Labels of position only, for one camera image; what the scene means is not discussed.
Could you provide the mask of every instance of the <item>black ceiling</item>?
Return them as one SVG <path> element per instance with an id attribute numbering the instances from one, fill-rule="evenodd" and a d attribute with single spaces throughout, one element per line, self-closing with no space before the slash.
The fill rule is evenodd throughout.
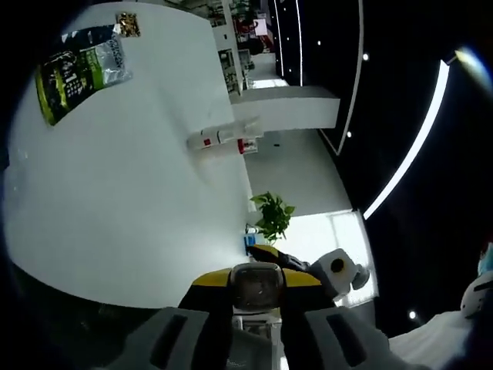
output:
<path id="1" fill-rule="evenodd" d="M 304 84 L 324 86 L 340 97 L 337 126 L 324 130 L 338 147 L 356 73 L 357 0 L 298 1 Z M 272 1 L 270 5 L 275 14 Z M 366 210 L 421 128 L 440 60 L 466 45 L 491 66 L 493 28 L 486 2 L 479 0 L 460 6 L 424 0 L 365 0 L 363 5 L 364 52 L 369 60 L 361 65 L 349 126 L 352 137 L 334 159 L 352 204 Z M 284 77 L 299 85 L 295 0 L 278 5 L 278 13 L 285 69 L 293 70 L 285 70 Z M 409 309 L 424 319 L 457 310 L 475 277 L 478 252 L 493 232 L 491 125 L 491 97 L 454 62 L 440 112 L 420 154 L 367 221 L 381 293 L 376 302 L 378 324 L 390 335 L 412 327 Z"/>

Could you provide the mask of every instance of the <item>white table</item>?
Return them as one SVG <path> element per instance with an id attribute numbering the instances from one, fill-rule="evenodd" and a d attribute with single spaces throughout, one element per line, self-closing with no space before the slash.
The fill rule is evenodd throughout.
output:
<path id="1" fill-rule="evenodd" d="M 207 20 L 159 5 L 87 9 L 66 31 L 135 12 L 123 39 L 133 79 L 97 92 L 55 128 L 34 81 L 9 144 L 5 232 L 12 260 L 61 291 L 131 307 L 177 304 L 200 274 L 247 261 L 241 156 L 201 161 L 187 136 L 233 121 Z"/>

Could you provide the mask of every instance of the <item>green package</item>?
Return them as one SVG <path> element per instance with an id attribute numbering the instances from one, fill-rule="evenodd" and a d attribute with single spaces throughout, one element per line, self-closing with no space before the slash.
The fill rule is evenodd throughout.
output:
<path id="1" fill-rule="evenodd" d="M 39 104 L 49 125 L 96 91 L 132 78 L 119 38 L 118 25 L 104 25 L 67 33 L 57 41 L 35 75 Z"/>

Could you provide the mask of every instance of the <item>green plant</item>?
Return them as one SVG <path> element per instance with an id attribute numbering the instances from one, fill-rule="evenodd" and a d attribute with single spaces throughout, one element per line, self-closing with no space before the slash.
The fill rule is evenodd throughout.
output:
<path id="1" fill-rule="evenodd" d="M 259 232 L 269 242 L 276 241 L 281 235 L 286 238 L 284 231 L 290 224 L 295 207 L 286 205 L 278 195 L 273 196 L 270 192 L 257 195 L 251 200 L 260 205 L 262 212 L 262 220 L 255 224 Z"/>

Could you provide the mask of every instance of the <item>potted plant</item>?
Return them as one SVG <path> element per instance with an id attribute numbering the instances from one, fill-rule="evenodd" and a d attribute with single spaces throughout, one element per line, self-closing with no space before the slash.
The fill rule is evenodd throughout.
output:
<path id="1" fill-rule="evenodd" d="M 257 204 L 262 213 L 262 219 L 255 223 L 258 232 L 270 243 L 281 235 L 286 238 L 284 231 L 290 224 L 295 207 L 286 205 L 278 195 L 273 196 L 270 192 L 257 195 L 251 200 Z"/>

